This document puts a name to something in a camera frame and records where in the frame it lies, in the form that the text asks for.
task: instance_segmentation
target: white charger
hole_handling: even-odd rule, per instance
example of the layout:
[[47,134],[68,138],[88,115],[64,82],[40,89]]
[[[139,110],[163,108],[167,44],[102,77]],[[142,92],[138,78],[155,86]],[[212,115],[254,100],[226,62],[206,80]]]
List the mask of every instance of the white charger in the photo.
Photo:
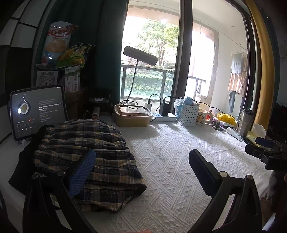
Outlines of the white charger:
[[150,103],[150,100],[146,103],[144,103],[144,106],[148,109],[148,110],[150,110],[150,111],[152,111],[152,104]]

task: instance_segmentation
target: woven basket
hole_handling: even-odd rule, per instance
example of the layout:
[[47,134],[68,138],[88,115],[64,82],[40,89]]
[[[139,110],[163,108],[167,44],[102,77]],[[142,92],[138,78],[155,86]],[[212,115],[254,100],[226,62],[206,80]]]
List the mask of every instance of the woven basket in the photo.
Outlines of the woven basket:
[[178,123],[182,126],[194,126],[199,106],[183,105],[177,119]]

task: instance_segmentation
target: cartoon bear mug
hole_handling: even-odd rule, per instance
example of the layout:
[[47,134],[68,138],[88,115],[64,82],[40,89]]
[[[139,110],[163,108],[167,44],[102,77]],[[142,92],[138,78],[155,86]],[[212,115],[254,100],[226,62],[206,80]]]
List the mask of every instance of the cartoon bear mug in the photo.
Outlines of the cartoon bear mug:
[[196,119],[197,125],[203,125],[204,123],[211,123],[212,119],[213,119],[212,113],[205,111],[204,109],[201,108],[198,110],[198,115]]

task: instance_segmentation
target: tablet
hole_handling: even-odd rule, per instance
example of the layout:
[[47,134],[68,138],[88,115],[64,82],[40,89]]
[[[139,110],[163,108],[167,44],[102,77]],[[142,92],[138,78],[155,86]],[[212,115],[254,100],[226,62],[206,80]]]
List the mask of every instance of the tablet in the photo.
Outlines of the tablet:
[[11,92],[10,116],[16,141],[32,137],[43,125],[68,120],[62,85],[27,88]]

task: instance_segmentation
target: yellow bag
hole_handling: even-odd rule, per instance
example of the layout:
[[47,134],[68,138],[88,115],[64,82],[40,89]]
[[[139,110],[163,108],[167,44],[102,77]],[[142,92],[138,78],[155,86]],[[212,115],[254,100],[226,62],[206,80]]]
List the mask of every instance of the yellow bag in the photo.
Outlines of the yellow bag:
[[236,125],[235,119],[232,116],[228,115],[228,114],[219,113],[217,115],[217,118],[218,118],[218,120],[223,121],[225,123],[229,123],[231,125]]

